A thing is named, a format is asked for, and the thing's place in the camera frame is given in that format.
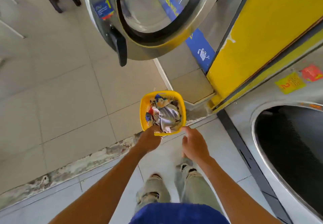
person's left arm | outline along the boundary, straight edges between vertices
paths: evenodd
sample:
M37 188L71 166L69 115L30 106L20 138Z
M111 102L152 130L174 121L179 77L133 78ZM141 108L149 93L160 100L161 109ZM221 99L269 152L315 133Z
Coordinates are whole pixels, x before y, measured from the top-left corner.
M161 137L154 135L159 130L159 126L152 126L144 131L117 165L49 224L108 224L139 161L159 146Z

hand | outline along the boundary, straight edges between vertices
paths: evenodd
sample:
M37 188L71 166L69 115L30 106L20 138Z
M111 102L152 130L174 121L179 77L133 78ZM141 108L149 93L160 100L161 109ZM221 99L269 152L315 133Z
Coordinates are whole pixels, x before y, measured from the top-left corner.
M149 127L140 135L136 147L142 150L144 154L149 153L152 150L155 150L159 146L160 141L162 140L161 136L154 135L155 131L160 131L160 127L158 125Z
M197 129L191 129L188 126L182 127L187 136L183 137L183 152L192 161L199 162L210 157L206 142Z

pants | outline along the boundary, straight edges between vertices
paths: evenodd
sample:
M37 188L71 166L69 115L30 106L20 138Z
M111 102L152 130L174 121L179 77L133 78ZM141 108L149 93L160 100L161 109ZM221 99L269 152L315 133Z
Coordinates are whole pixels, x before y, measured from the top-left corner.
M221 207L204 177L193 168L193 162L182 158L176 166L175 186L181 203L205 204L223 214ZM151 175L136 195L135 213L147 204L159 202L169 203L171 196L158 175Z

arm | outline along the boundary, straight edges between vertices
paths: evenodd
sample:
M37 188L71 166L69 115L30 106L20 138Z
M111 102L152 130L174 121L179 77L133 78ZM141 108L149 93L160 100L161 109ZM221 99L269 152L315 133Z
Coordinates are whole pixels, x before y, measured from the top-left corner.
M104 177L60 212L49 224L109 223L128 181L142 157L156 149L161 141L152 126L142 133L138 143Z
M195 161L210 180L232 224L281 224L253 200L209 154L203 136L184 127L183 152Z

laundry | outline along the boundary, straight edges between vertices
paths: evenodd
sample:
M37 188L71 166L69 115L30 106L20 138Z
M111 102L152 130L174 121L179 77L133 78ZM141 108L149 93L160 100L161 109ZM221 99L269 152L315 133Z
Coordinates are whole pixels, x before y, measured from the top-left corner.
M148 127L159 125L165 133L172 133L181 127L182 115L178 101L163 98L159 94L150 100L150 109L146 113Z

